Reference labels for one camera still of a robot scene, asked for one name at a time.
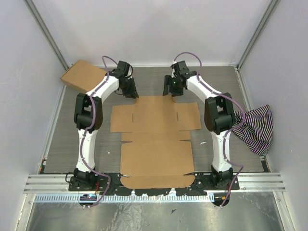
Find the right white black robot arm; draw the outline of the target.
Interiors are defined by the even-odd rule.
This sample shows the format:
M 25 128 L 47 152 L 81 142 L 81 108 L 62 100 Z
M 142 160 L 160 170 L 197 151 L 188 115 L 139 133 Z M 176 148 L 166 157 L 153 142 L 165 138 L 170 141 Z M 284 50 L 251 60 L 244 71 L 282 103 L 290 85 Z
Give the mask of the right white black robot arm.
M 207 84 L 197 72 L 166 75 L 163 95 L 183 95 L 184 89 L 193 92 L 205 104 L 204 123 L 211 133 L 213 143 L 213 162 L 211 182 L 215 189 L 224 189 L 233 178 L 230 163 L 230 129 L 235 123 L 231 95 L 221 93 Z

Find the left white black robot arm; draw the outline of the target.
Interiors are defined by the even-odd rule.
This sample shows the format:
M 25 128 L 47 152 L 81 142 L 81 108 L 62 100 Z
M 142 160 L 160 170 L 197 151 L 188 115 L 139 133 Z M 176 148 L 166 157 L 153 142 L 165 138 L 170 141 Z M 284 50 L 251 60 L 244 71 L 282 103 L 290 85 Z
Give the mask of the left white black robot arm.
M 70 184 L 91 191 L 97 186 L 94 149 L 98 130 L 103 123 L 103 102 L 110 94 L 122 90 L 126 98 L 138 98 L 133 68 L 130 64 L 117 67 L 105 74 L 103 80 L 86 93 L 76 98 L 74 123 L 79 136 L 78 161 Z

